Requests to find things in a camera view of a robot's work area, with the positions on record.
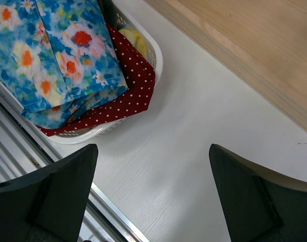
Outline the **red polka dot skirt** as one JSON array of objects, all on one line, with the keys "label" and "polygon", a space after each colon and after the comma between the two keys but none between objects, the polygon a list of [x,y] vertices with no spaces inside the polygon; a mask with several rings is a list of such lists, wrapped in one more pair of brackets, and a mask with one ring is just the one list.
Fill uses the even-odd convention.
[{"label": "red polka dot skirt", "polygon": [[108,27],[108,31],[129,89],[117,99],[86,111],[80,118],[62,128],[51,130],[40,127],[45,135],[58,136],[65,132],[76,133],[86,129],[93,131],[101,125],[148,109],[156,83],[154,68],[118,30]]}]

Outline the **pastel floral skirt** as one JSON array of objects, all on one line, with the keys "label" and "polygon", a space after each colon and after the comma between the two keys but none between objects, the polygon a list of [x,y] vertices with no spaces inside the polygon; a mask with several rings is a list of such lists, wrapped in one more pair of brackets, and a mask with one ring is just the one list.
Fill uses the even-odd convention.
[{"label": "pastel floral skirt", "polygon": [[141,34],[132,28],[122,28],[119,32],[135,47],[144,57],[148,57],[148,48]]}]

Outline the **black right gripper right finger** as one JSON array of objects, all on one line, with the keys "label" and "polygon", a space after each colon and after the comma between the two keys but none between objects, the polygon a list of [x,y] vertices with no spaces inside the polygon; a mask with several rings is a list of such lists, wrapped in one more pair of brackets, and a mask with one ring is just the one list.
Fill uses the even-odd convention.
[{"label": "black right gripper right finger", "polygon": [[307,182],[217,144],[209,160],[231,241],[307,241]]}]

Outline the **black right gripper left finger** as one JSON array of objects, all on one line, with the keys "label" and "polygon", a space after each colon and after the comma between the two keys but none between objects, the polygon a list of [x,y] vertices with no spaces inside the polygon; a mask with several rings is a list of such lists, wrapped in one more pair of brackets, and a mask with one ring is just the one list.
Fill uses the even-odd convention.
[{"label": "black right gripper left finger", "polygon": [[98,148],[0,183],[0,241],[77,241]]}]

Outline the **dark grey dotted skirt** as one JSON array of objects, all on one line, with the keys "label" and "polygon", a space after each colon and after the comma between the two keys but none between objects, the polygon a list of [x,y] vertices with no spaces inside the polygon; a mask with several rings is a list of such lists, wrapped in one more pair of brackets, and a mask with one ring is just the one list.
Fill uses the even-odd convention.
[{"label": "dark grey dotted skirt", "polygon": [[104,20],[108,27],[112,27],[116,30],[121,30],[124,25],[118,23],[117,11],[112,0],[97,0]]}]

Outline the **blue floral skirt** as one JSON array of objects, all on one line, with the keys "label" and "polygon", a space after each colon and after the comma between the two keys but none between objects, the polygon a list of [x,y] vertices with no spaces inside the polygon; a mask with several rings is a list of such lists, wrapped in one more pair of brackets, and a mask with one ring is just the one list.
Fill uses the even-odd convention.
[{"label": "blue floral skirt", "polygon": [[0,1],[0,81],[46,129],[128,89],[97,1]]}]

